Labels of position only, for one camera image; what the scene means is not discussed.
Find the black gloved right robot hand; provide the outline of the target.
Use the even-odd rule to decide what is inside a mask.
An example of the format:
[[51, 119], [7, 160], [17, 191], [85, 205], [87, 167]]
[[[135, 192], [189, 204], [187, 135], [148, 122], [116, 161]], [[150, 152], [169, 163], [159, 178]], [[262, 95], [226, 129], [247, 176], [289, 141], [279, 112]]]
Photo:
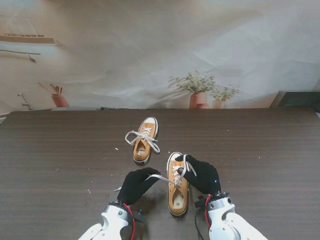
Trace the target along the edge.
[[185, 171], [183, 168], [177, 170], [179, 175], [183, 175], [189, 184], [195, 187], [203, 194], [216, 196], [222, 192], [219, 174], [217, 169], [205, 161], [199, 161], [191, 155], [180, 155], [175, 158], [177, 162], [183, 160], [191, 166], [191, 171]]

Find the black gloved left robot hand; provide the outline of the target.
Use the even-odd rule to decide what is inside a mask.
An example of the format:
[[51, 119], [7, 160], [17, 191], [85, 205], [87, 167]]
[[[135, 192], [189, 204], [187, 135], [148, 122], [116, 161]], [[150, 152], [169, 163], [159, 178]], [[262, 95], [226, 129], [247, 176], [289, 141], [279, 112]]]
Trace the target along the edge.
[[117, 201], [128, 206], [135, 204], [159, 180], [157, 177], [147, 178], [160, 174], [158, 170], [151, 167], [129, 172], [119, 191]]

